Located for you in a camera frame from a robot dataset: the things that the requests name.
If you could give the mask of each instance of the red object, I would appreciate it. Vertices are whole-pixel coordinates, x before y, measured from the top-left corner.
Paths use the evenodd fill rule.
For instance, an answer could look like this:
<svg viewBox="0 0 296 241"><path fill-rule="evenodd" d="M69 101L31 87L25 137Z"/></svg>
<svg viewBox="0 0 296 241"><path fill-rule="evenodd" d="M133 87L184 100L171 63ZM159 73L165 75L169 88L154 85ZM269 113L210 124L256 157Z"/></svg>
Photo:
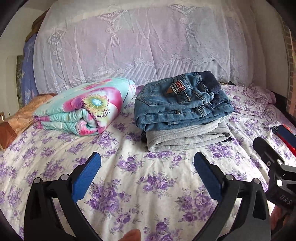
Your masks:
<svg viewBox="0 0 296 241"><path fill-rule="evenodd" d="M290 131L292 134L293 132L291 131L291 128L283 125L288 131ZM286 146L290 149L290 151L293 153L294 156L296 156L296 149L294 147L292 147L283 137L281 137L279 134L277 135L279 138L281 138L281 140L286 144Z"/></svg>

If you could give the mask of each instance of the brown pillow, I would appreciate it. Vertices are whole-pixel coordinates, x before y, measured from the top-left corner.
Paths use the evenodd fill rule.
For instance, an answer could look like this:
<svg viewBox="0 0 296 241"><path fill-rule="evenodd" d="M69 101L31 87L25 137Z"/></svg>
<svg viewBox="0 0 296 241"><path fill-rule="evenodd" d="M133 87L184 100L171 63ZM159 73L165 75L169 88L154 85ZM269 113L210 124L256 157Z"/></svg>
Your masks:
<svg viewBox="0 0 296 241"><path fill-rule="evenodd" d="M0 123L0 148L5 150L19 134L29 128L34 123L34 111L55 95L36 96L28 105Z"/></svg>

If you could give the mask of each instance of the stack of clothes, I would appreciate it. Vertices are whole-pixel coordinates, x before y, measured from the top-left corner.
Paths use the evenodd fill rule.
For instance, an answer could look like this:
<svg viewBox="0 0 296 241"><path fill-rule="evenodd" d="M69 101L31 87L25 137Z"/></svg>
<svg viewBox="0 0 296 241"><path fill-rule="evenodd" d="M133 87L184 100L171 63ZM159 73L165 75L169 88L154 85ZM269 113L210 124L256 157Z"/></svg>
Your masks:
<svg viewBox="0 0 296 241"><path fill-rule="evenodd" d="M234 112L210 71L166 78L144 86L135 101L135 123L151 152L185 150L231 140L225 116Z"/></svg>

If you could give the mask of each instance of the bed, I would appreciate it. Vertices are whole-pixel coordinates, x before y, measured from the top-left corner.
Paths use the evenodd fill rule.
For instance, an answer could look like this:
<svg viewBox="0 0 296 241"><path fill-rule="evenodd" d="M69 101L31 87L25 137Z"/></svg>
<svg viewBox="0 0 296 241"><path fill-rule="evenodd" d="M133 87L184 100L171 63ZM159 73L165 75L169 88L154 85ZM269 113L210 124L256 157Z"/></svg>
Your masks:
<svg viewBox="0 0 296 241"><path fill-rule="evenodd" d="M286 124L296 133L274 106L274 94L265 89L270 81L266 73L274 68L267 61L272 50L262 47L251 1L87 3L58 1L48 11L33 57L39 93L60 93L108 77L130 78L141 86L211 70L220 82L236 84L222 86L235 109L226 118L232 141L148 152L133 119L135 98L100 136L78 137L32 126L0 156L0 209L21 237L34 178L54 180L71 173L94 151L101 155L102 166L78 205L103 240L119 240L133 228L141 231L142 240L192 240L217 205L194 169L198 151L238 180L259 178L264 190L268 168L252 147L256 137L266 140L286 164L296 165L295 156L271 131ZM282 40L279 65L284 57L287 65ZM65 230L73 234L54 202ZM239 200L223 234L238 208Z"/></svg>

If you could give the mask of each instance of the jeans pocket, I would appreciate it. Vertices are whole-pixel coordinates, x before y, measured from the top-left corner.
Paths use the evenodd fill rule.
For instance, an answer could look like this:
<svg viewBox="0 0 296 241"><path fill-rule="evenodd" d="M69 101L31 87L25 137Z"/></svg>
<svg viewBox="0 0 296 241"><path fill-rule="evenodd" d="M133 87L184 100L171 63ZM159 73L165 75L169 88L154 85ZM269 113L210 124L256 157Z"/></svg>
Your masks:
<svg viewBox="0 0 296 241"><path fill-rule="evenodd" d="M177 81L177 77L159 80L149 83L138 94L137 99L148 106L160 106L168 104L182 104L189 101L184 92L175 94L171 85Z"/></svg>

